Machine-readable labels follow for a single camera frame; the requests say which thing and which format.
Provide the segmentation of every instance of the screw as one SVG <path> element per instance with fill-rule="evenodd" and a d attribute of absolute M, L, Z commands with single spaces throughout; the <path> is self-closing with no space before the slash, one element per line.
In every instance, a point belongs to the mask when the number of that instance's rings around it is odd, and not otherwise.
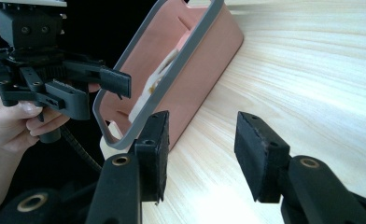
<path fill-rule="evenodd" d="M 24 35 L 29 35 L 31 33 L 31 28 L 29 28 L 28 26 L 24 26 L 21 28 L 21 33 L 23 33 Z"/>
<path fill-rule="evenodd" d="M 49 32 L 49 27 L 48 27 L 48 26 L 43 26 L 43 27 L 41 28 L 41 33 L 46 34 L 46 33 L 48 33 L 48 32 Z"/>

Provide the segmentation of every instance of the light wood surface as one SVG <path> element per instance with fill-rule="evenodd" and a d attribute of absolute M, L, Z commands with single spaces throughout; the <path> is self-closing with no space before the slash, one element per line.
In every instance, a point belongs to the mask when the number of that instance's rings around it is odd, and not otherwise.
<path fill-rule="evenodd" d="M 235 158 L 238 111 L 366 197 L 366 1 L 225 3 L 244 43 L 172 149 L 165 200 L 144 203 L 143 222 L 283 223 L 280 204 L 253 202 Z"/>

